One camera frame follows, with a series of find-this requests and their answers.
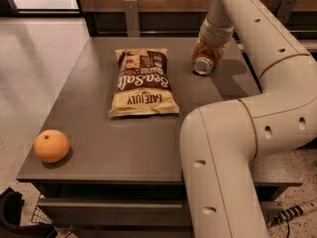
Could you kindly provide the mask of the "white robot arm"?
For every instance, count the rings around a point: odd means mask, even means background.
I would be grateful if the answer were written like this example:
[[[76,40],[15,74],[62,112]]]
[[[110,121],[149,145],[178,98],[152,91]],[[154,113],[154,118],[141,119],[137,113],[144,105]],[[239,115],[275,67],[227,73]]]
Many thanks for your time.
[[[180,157],[195,238],[269,238],[249,169],[317,136],[317,63],[260,0],[216,0],[262,92],[201,106],[184,119]]]

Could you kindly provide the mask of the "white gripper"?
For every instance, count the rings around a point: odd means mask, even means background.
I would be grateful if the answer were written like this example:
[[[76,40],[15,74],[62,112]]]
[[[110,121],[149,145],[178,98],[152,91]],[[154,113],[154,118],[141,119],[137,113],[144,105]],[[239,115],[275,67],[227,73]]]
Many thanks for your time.
[[[192,60],[211,60],[212,51],[213,64],[217,67],[223,59],[233,31],[234,27],[229,20],[224,24],[218,24],[205,19],[200,27],[200,39],[197,40],[192,52]]]

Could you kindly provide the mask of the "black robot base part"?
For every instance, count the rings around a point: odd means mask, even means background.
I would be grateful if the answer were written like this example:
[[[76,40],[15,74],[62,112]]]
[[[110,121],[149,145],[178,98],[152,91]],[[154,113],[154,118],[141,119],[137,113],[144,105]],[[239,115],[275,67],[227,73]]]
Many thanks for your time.
[[[55,238],[57,232],[51,224],[21,225],[23,195],[6,188],[0,194],[0,238]]]

